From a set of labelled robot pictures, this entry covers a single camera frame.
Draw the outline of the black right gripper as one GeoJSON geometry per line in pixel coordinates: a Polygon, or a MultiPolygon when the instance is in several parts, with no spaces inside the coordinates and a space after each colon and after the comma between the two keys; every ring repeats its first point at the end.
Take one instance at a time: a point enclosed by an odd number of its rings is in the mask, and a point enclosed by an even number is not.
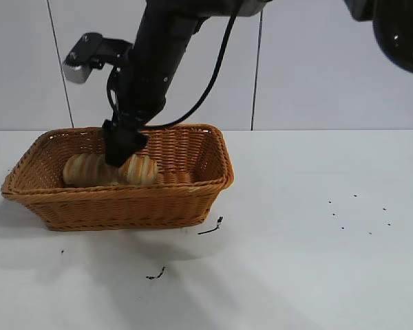
{"type": "Polygon", "coordinates": [[[133,154],[143,150],[148,137],[141,129],[164,108],[169,85],[181,61],[181,48],[175,44],[136,43],[128,53],[129,65],[117,78],[120,120],[129,128],[102,125],[105,162],[120,168],[133,154]]]}

